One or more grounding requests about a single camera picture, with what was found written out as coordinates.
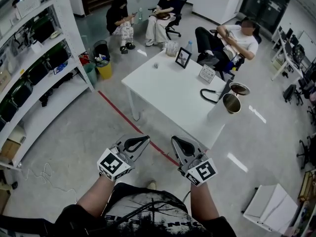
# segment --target white t-shirt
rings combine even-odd
[[[229,37],[236,40],[238,45],[242,46],[243,48],[246,48],[248,51],[252,52],[254,55],[256,54],[259,44],[254,36],[247,36],[243,34],[241,31],[241,26],[238,26],[238,25],[227,25],[225,27],[227,31],[229,32]],[[238,61],[240,59],[240,57],[237,55],[239,54],[239,52],[231,45],[228,45],[224,39],[221,39],[221,40],[225,46],[223,50],[227,54],[228,58],[230,60],[234,59],[233,60],[234,63]]]

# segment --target green bin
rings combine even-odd
[[[84,71],[87,73],[91,84],[94,85],[98,80],[97,73],[95,71],[95,65],[93,63],[88,63],[85,64],[83,68]]]

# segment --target yellow bin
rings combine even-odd
[[[101,64],[97,64],[97,69],[103,80],[111,78],[112,76],[111,62],[104,64],[103,67],[101,67]]]

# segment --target black t-shirt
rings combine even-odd
[[[180,0],[159,0],[158,5],[164,10],[169,9],[170,7],[173,8],[173,11],[170,13],[179,14],[181,10],[181,1]]]
[[[95,219],[81,206],[71,205],[64,209],[55,225],[65,231],[70,226],[71,228],[79,226],[80,229],[88,230],[106,228],[141,206],[159,201],[119,225],[98,233],[98,236],[236,237],[224,217],[197,222],[188,214],[185,205],[170,193],[146,192],[122,198],[113,198],[113,195],[103,217]]]
[[[128,16],[128,13],[127,13],[126,6],[123,9],[119,9],[119,8],[117,9],[117,8],[111,7],[108,10],[107,29],[110,32],[110,34],[112,34],[115,31],[115,29],[118,27],[114,23],[122,20],[123,18],[125,18],[127,16]]]

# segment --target white cable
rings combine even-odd
[[[49,168],[50,168],[50,173],[51,173],[50,175],[46,173],[46,166],[49,166]],[[59,188],[59,187],[54,187],[53,184],[51,183],[51,181],[45,176],[45,175],[47,175],[49,178],[53,177],[53,171],[52,171],[51,166],[50,166],[50,164],[49,164],[48,162],[45,163],[45,165],[44,165],[44,171],[41,171],[41,172],[40,172],[40,176],[37,176],[37,175],[34,173],[34,171],[33,171],[32,169],[30,169],[30,168],[28,169],[26,178],[23,176],[23,172],[21,172],[21,173],[22,173],[22,176],[23,176],[23,178],[24,178],[25,181],[27,181],[27,180],[29,179],[30,171],[33,172],[35,178],[41,178],[43,184],[46,184],[47,182],[49,182],[49,184],[52,186],[52,188],[53,188],[54,190],[60,190],[60,191],[62,191],[62,192],[66,192],[66,193],[68,193],[69,191],[74,191],[74,192],[75,192],[75,203],[77,203],[77,198],[76,198],[76,196],[77,196],[77,191],[76,191],[74,188],[71,188],[71,189],[69,189],[69,190],[66,191],[66,190],[61,189],[61,188]]]

